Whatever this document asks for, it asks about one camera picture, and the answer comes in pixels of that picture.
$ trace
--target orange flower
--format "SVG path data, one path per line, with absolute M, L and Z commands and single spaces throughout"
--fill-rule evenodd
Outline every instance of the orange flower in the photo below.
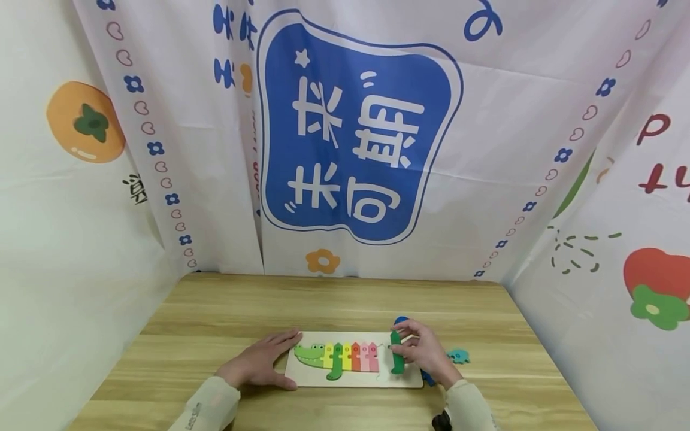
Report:
M 334 256 L 330 250 L 320 248 L 315 252 L 307 253 L 306 261 L 307 268 L 311 272 L 323 272 L 324 274 L 332 274 L 340 265 L 340 258 Z

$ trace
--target wooden puzzle board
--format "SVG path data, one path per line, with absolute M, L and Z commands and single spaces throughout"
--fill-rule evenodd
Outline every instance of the wooden puzzle board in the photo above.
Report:
M 316 368 L 299 361 L 295 348 L 290 349 L 285 375 L 299 386 L 323 388 L 421 388 L 422 374 L 415 364 L 406 364 L 403 374 L 391 374 L 393 353 L 390 348 L 390 332 L 304 332 L 299 345 L 309 348 L 313 344 L 360 345 L 374 343 L 377 346 L 379 372 L 343 371 L 338 380 L 328 380 L 330 369 Z

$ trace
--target hand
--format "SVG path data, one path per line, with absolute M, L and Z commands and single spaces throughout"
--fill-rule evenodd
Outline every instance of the hand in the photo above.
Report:
M 272 334 L 247 347 L 239 356 L 223 364 L 217 376 L 222 377 L 228 385 L 239 389 L 244 384 L 265 386 L 275 385 L 285 390 L 296 390 L 297 384 L 277 373 L 273 364 L 278 357 L 290 350 L 302 340 L 298 329 L 280 334 Z
M 412 319 L 402 321 L 391 329 L 400 334 L 400 339 L 413 335 L 403 344 L 391 346 L 393 353 L 402 355 L 405 362 L 416 363 L 446 390 L 462 379 L 462 374 L 448 358 L 446 350 L 431 329 Z

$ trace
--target left hand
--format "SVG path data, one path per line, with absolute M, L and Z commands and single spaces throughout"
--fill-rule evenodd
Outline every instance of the left hand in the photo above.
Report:
M 273 369 L 278 357 L 302 340 L 298 329 L 272 334 L 247 347 L 237 357 L 223 364 L 215 375 L 222 377 L 235 389 L 248 385 L 275 385 L 285 390 L 296 390 L 297 384 Z

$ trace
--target pink puzzle piece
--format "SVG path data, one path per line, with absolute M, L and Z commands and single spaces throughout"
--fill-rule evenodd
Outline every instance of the pink puzzle piece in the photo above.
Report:
M 359 354 L 359 367 L 363 372 L 369 371 L 369 345 L 362 343 L 362 353 Z
M 379 372 L 379 354 L 374 343 L 369 344 L 369 372 Z

